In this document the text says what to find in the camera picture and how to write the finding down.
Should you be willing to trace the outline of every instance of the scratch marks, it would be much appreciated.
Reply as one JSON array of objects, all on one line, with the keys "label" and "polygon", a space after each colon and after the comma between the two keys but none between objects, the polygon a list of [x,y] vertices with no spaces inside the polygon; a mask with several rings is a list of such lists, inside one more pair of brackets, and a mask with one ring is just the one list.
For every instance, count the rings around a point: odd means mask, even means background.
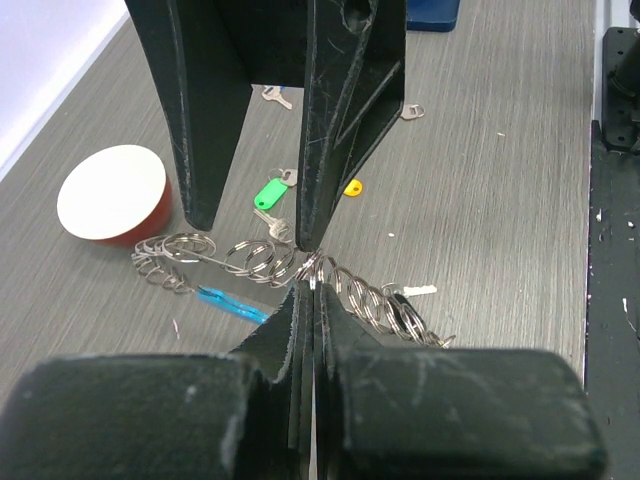
[{"label": "scratch marks", "polygon": [[236,452],[242,439],[242,429],[244,427],[244,419],[239,412],[229,417],[225,435],[220,443],[220,463],[229,476],[233,476],[235,471]]},{"label": "scratch marks", "polygon": [[173,48],[174,54],[176,56],[176,72],[178,75],[178,85],[180,88],[180,141],[174,142],[174,145],[180,144],[182,147],[181,153],[183,155],[183,163],[184,163],[184,184],[187,188],[184,189],[187,195],[191,191],[191,164],[189,162],[189,138],[188,131],[189,126],[187,125],[187,105],[184,98],[185,91],[187,89],[187,85],[184,79],[184,75],[180,72],[185,71],[184,66],[184,58],[180,53],[180,44],[178,42],[178,38],[182,36],[182,32],[178,32],[178,19],[176,18],[176,14],[173,10],[174,4],[173,2],[167,2],[167,9],[169,10],[169,19],[171,23],[171,36],[173,39]]},{"label": "scratch marks", "polygon": [[411,399],[411,405],[417,407],[422,402],[424,388],[427,385],[427,364],[424,357],[418,359],[418,371],[416,379],[416,391]]},{"label": "scratch marks", "polygon": [[398,402],[396,402],[393,397],[389,394],[389,390],[385,386],[385,384],[375,376],[373,373],[374,367],[377,365],[379,361],[378,356],[372,356],[369,363],[358,373],[358,377],[354,382],[354,387],[356,389],[366,388],[366,387],[374,387],[380,394],[385,398],[389,406],[398,412],[404,413],[400,408]]},{"label": "scratch marks", "polygon": [[331,39],[330,39],[330,38],[327,38],[327,41],[329,42],[329,44],[330,44],[333,48],[335,48],[338,52],[340,52],[342,55],[344,55],[344,50],[341,50],[340,48],[338,48],[338,47],[336,46],[336,44],[335,44],[335,43],[333,43],[333,42],[331,41]]},{"label": "scratch marks", "polygon": [[638,340],[640,340],[640,337],[638,337],[638,326],[634,325],[633,323],[631,323],[631,319],[629,318],[629,307],[628,307],[628,301],[626,298],[622,299],[622,309],[624,310],[624,316],[625,316],[625,320],[627,321],[627,323],[629,324],[629,327],[631,327],[631,330],[633,330],[633,333],[635,334],[636,338]]},{"label": "scratch marks", "polygon": [[176,340],[180,340],[180,329],[178,328],[178,322],[176,322],[175,318],[171,319],[173,323],[173,331],[176,332]]},{"label": "scratch marks", "polygon": [[189,388],[187,388],[187,391],[184,394],[184,403],[191,403],[191,400],[196,396],[196,393],[198,393],[198,387],[195,385],[189,385]]},{"label": "scratch marks", "polygon": [[311,140],[310,142],[308,142],[307,145],[313,145],[314,143],[324,142],[324,141],[326,141],[328,139],[329,139],[328,135],[326,137],[316,138],[315,140]]},{"label": "scratch marks", "polygon": [[602,226],[600,227],[600,233],[598,234],[599,242],[603,242],[605,241],[605,239],[611,240],[612,237],[611,222],[607,220],[605,214],[606,210],[603,210],[602,208],[600,208],[598,210],[598,213],[596,214],[596,222],[602,223]]}]

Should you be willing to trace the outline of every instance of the wood grain laminate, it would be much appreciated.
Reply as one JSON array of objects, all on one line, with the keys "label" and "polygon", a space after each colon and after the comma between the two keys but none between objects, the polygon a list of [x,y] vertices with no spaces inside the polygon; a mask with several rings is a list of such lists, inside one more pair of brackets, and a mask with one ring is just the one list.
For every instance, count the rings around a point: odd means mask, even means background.
[{"label": "wood grain laminate", "polygon": [[[550,349],[583,369],[592,17],[586,0],[466,0],[454,32],[408,35],[406,98],[427,114],[383,141],[324,248],[374,284],[436,285],[414,305],[456,346]],[[266,235],[253,197],[271,169],[296,165],[302,92],[284,96],[293,111],[254,92],[211,234],[221,253]],[[0,186],[0,401],[50,355],[219,352],[254,329],[147,285],[127,251],[63,231],[66,175],[123,143],[157,152],[175,179],[130,22]],[[275,213],[293,220],[293,208],[290,192]],[[170,230],[185,228],[176,201]],[[266,311],[284,294],[189,273]]]}]

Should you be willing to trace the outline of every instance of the round container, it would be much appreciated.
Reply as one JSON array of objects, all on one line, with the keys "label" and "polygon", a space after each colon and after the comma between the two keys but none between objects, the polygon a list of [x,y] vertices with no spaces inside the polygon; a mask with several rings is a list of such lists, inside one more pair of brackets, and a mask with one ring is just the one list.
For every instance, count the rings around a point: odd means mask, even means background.
[{"label": "round container", "polygon": [[66,178],[58,218],[71,235],[130,247],[160,233],[172,209],[171,184],[162,160],[138,145],[94,153]]}]

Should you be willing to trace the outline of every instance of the white lid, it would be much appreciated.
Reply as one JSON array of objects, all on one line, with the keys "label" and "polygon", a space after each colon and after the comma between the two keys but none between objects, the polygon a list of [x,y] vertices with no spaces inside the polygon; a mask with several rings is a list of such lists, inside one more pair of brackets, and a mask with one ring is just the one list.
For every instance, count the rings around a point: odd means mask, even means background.
[{"label": "white lid", "polygon": [[167,182],[162,160],[138,145],[94,153],[66,178],[58,218],[72,235],[106,240],[142,223],[156,208]]}]

